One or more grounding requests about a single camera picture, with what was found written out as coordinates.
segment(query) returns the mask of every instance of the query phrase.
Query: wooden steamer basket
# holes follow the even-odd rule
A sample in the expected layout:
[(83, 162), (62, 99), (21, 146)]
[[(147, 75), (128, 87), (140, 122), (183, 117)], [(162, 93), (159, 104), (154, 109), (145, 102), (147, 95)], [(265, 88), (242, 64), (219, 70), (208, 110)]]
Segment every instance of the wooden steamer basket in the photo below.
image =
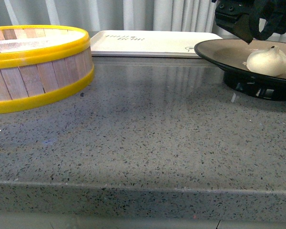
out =
[(52, 25), (0, 27), (0, 114), (67, 98), (93, 77), (87, 31)]

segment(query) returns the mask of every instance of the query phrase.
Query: floor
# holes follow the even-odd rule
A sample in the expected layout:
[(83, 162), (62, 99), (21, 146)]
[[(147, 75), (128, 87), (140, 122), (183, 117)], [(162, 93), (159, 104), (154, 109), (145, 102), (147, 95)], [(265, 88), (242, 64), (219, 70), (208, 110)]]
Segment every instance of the floor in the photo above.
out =
[(286, 229), (286, 223), (0, 213), (0, 229)]

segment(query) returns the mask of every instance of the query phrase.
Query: yellow plastic band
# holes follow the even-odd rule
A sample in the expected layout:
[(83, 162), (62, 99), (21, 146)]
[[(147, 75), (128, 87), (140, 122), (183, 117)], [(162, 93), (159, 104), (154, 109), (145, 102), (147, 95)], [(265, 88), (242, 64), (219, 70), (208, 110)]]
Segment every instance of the yellow plastic band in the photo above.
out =
[(59, 29), (77, 31), (83, 36), (69, 43), (61, 45), (50, 46), (40, 49), (19, 51), (19, 52), (5, 52), (0, 53), (0, 69), (12, 68), (19, 66), (26, 66), (31, 64), (50, 62), (62, 59), (68, 56), (78, 54), (90, 46), (90, 37), (87, 31), (70, 27), (70, 26), (57, 26), (57, 25), (18, 25), (18, 26), (0, 26), (0, 30), (11, 29)]
[(28, 110), (51, 104), (61, 99), (65, 99), (85, 88), (88, 84), (90, 84), (93, 78), (94, 67), (92, 67), (92, 70), (85, 77), (81, 78), (75, 83), (62, 87), (55, 91), (28, 98), (0, 101), (0, 114)]

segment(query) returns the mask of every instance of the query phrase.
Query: gray countertop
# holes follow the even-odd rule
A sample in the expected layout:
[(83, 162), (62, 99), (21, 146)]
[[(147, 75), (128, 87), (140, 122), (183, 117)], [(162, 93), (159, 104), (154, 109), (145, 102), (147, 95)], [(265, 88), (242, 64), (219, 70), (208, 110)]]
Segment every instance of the gray countertop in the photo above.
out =
[(286, 221), (286, 102), (199, 59), (93, 61), (80, 93), (0, 114), (0, 210)]

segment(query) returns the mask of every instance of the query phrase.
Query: white tray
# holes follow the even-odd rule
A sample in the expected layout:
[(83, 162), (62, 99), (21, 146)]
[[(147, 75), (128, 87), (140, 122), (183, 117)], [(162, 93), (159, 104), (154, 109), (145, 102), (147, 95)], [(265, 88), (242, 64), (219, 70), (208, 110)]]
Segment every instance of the white tray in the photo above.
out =
[(207, 32), (100, 31), (90, 40), (92, 56), (199, 58), (194, 46), (221, 39)]

